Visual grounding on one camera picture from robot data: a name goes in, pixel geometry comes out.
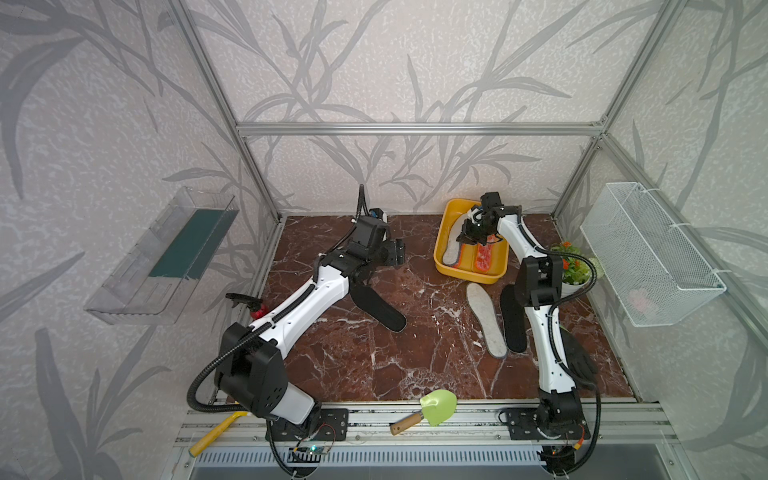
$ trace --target wooden handle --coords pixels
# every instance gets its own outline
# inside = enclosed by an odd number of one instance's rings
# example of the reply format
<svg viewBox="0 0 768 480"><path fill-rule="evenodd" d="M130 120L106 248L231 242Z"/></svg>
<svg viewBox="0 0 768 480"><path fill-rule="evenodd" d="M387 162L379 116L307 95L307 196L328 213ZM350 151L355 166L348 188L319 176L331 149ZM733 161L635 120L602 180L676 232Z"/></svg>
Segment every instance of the wooden handle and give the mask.
<svg viewBox="0 0 768 480"><path fill-rule="evenodd" d="M423 419L424 415L421 412L416 412L413 415L408 415L397 423L391 424L389 426L389 431L392 432L393 435L403 433L405 430L410 429L415 424L421 422Z"/></svg>
<svg viewBox="0 0 768 480"><path fill-rule="evenodd" d="M208 432L208 434L205 435L202 439L198 440L196 444L192 445L190 448L190 455L197 457L203 450L208 448L208 445L213 443L215 439L218 439L219 435L224 433L224 430L228 429L237 417L241 417L243 415L248 415L248 412L235 412L228 416L226 420L219 424L218 427Z"/></svg>

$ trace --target white wire basket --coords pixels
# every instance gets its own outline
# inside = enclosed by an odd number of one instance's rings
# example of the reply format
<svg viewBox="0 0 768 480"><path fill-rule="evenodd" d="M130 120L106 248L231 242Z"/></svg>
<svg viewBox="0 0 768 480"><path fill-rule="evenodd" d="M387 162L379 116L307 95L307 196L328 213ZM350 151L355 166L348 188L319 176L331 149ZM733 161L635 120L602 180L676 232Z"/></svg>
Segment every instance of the white wire basket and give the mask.
<svg viewBox="0 0 768 480"><path fill-rule="evenodd" d="M605 184L581 231L635 326L673 325L726 289L641 184Z"/></svg>

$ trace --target leaf pattern wallpaper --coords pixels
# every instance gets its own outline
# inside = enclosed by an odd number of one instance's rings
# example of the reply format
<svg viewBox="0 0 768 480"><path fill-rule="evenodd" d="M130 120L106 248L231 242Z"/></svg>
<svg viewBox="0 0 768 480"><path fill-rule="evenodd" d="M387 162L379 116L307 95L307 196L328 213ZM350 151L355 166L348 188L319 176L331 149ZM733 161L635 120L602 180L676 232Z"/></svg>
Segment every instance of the leaf pattern wallpaper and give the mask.
<svg viewBox="0 0 768 480"><path fill-rule="evenodd" d="M763 264L768 143L768 2L687 3L611 134L768 306ZM578 227L606 181L599 154L563 216ZM638 329L609 284L594 304L628 376L664 406L700 478L763 478L768 469L768 356L722 300L675 326Z"/></svg>
<svg viewBox="0 0 768 480"><path fill-rule="evenodd" d="M162 2L0 0L0 45L0 477L156 478L275 223ZM240 213L181 318L87 314L182 185Z"/></svg>
<svg viewBox="0 0 768 480"><path fill-rule="evenodd" d="M240 122L597 121L651 2L190 0ZM365 184L393 212L505 190L550 211L583 137L252 137L287 212L343 213ZM297 168L301 159L301 168Z"/></svg>

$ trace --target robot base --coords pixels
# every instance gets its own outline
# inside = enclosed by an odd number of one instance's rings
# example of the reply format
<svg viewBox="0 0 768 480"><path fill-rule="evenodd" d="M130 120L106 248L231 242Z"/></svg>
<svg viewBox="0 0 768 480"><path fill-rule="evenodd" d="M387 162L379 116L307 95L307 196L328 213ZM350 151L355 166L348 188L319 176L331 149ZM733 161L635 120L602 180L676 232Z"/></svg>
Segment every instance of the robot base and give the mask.
<svg viewBox="0 0 768 480"><path fill-rule="evenodd" d="M509 429L509 438L511 440L579 440L581 438L581 427L584 427L584 440L588 440L591 435L584 416L574 420L566 425L550 426L541 431L537 423L537 409L503 409L500 411L502 422Z"/></svg>
<svg viewBox="0 0 768 480"><path fill-rule="evenodd" d="M323 423L331 425L333 430L336 431L336 441L342 442L346 440L346 428L349 424L349 410L321 409L317 425L320 426ZM328 427L322 427L313 439L317 441L327 440L330 442L333 440L333 430ZM307 435L307 432L285 419L275 420L275 424L272 426L272 431L275 434L275 442L295 442L297 439L301 439Z"/></svg>

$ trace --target red marble surface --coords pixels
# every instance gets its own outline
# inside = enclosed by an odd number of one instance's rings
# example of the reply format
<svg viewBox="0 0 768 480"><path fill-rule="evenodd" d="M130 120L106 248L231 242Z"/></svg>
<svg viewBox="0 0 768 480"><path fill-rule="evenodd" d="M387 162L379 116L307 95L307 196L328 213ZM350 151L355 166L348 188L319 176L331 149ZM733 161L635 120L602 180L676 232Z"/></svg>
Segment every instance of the red marble surface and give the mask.
<svg viewBox="0 0 768 480"><path fill-rule="evenodd" d="M406 328L389 331L347 296L291 350L286 367L292 383L324 402L414 399L433 389L451 390L460 399L538 398L530 328L525 353L509 353L502 360L491 357L467 304L465 281L435 269L432 250L440 219L389 219L393 235L405 240L406 264L379 269L371 285L406 316ZM543 245L560 241L547 215L528 215L526 224ZM331 247L349 225L349 217L289 217L263 295L267 306L275 307L298 289L310 277L317 254ZM498 296L514 282L517 269L518 261L510 255L507 273L496 284L484 286L500 324ZM597 363L603 397L633 396L588 300L563 305L561 322Z"/></svg>

